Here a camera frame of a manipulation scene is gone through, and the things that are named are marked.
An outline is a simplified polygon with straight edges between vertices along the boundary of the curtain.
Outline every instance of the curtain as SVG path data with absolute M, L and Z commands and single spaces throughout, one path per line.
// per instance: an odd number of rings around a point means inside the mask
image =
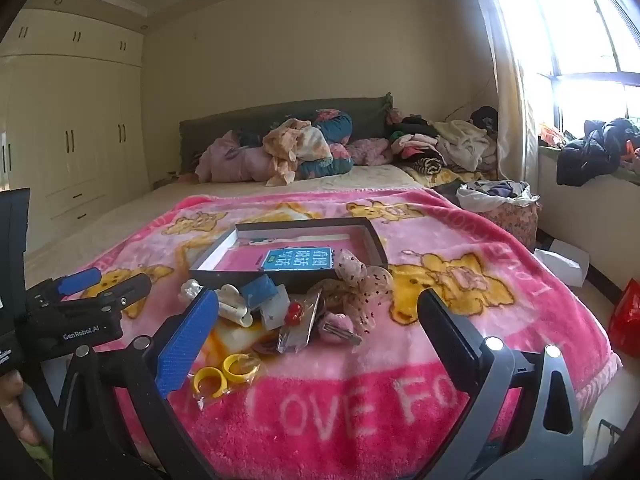
M 538 185 L 538 133 L 526 99 L 526 71 L 514 52 L 507 19 L 506 0 L 478 0 L 494 60 L 498 89 L 498 169 L 511 180 Z

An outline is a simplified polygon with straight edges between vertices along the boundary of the headboard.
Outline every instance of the headboard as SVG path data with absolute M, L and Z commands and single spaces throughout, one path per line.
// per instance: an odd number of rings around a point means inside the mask
M 385 137 L 386 114 L 392 107 L 393 97 L 388 93 L 385 96 L 373 98 L 293 101 L 182 121 L 180 123 L 180 172 L 193 171 L 195 157 L 229 130 L 242 128 L 246 132 L 267 134 L 275 122 L 282 122 L 288 116 L 307 119 L 320 108 L 335 108 L 351 116 L 353 120 L 351 141 Z

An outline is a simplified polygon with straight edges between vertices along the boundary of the black jacket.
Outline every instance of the black jacket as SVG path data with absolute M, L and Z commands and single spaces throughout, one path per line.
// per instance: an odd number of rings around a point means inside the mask
M 638 128 L 623 118 L 609 123 L 585 121 L 585 137 L 569 142 L 558 156 L 556 182 L 561 186 L 581 186 L 592 178 L 615 172 L 620 156 L 626 153 L 626 142 L 640 142 Z

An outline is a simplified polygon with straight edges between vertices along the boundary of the human hand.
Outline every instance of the human hand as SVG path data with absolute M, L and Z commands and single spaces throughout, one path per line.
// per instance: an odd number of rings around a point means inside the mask
M 32 446 L 39 446 L 40 435 L 31 421 L 25 418 L 18 400 L 23 391 L 24 381 L 17 370 L 0 377 L 0 410 L 21 440 Z

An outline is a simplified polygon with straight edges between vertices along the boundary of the window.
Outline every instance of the window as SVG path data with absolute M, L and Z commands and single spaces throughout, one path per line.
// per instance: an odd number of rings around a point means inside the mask
M 640 125 L 640 33 L 616 0 L 504 0 L 537 123 L 584 136 L 585 120 Z

